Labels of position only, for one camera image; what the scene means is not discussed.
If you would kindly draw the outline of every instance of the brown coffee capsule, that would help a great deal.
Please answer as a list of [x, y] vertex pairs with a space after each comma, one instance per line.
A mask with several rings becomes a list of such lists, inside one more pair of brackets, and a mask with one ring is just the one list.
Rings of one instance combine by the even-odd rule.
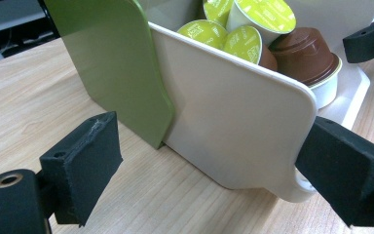
[[315, 28], [296, 28], [276, 39], [269, 49], [278, 62], [279, 73], [307, 86], [327, 78], [339, 64]]

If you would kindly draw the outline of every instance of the white plastic container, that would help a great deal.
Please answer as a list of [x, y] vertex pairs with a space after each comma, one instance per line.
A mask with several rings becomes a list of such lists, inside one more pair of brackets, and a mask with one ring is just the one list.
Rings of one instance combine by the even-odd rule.
[[351, 128], [369, 86], [361, 69], [346, 62], [342, 39], [370, 24], [374, 0], [287, 3], [297, 26], [319, 29], [344, 64], [336, 98], [318, 113], [303, 84], [175, 33], [195, 20], [197, 2], [140, 1], [175, 106], [165, 143], [227, 188], [265, 187], [302, 202], [315, 189], [296, 174], [294, 162], [315, 117]]

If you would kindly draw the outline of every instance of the wooden table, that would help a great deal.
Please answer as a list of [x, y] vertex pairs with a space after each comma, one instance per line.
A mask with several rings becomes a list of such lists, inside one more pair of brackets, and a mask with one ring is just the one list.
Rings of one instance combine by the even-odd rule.
[[[371, 87], [353, 131], [374, 142], [374, 59], [362, 65]], [[104, 110], [87, 95], [61, 40], [0, 60], [0, 174], [40, 170], [38, 158]], [[374, 233], [348, 228], [315, 195], [287, 203], [269, 191], [221, 187], [168, 147], [155, 150], [119, 124], [124, 163], [84, 228], [55, 233]]]

